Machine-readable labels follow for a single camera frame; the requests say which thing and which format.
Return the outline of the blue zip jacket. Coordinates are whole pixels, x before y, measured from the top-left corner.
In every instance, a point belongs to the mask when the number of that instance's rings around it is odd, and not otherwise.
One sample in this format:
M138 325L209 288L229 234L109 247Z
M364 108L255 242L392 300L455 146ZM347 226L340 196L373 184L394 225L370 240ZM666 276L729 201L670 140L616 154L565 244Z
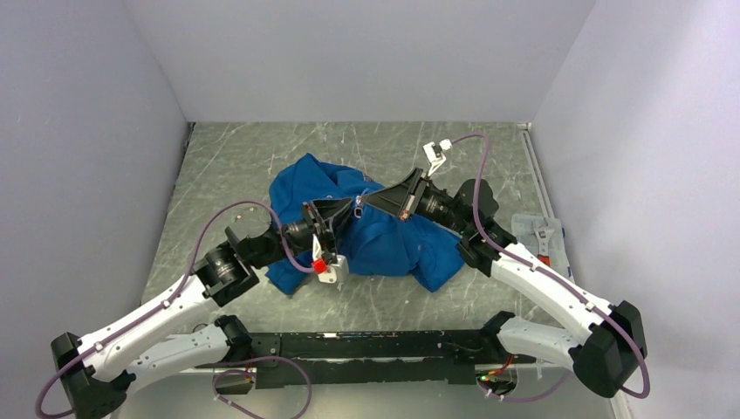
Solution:
M306 154L281 170L269 187L271 207L282 223L300 218L300 208L319 198L355 198L382 189L356 168L331 164ZM463 267L458 237L429 220L402 222L365 207L351 216L339 241L349 271L362 276L411 275L429 292L440 289Z

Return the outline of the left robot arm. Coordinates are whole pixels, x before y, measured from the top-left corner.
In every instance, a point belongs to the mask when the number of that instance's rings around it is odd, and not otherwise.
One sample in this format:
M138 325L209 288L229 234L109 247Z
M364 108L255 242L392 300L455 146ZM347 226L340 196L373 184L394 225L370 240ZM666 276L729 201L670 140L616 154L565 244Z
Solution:
M177 335L177 328L229 305L258 284L257 269L278 261L295 263L309 253L309 272L336 275L345 265L338 246L352 210L349 197L313 200L302 204L294 222L272 214L259 234L236 221L215 248L193 251L184 274L147 303L95 332L59 335L51 344L54 379L71 414L104 418L161 378L201 365L244 364L253 339L238 317L219 317L186 335Z

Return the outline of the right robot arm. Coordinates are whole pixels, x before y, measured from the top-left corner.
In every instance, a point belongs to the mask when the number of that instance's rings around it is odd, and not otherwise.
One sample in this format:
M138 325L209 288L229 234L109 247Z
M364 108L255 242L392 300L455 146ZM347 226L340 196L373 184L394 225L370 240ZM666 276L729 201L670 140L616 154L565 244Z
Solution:
M495 221L498 204L481 177L466 181L451 196L415 168L399 183L363 195L358 202L402 222L420 216L456 234L457 251L468 267L517 290L559 323L533 324L500 312L481 329L481 350L489 361L522 354L567 369L602 397L619 392L640 399L649 395L639 309L627 301L615 305L580 288L529 252Z

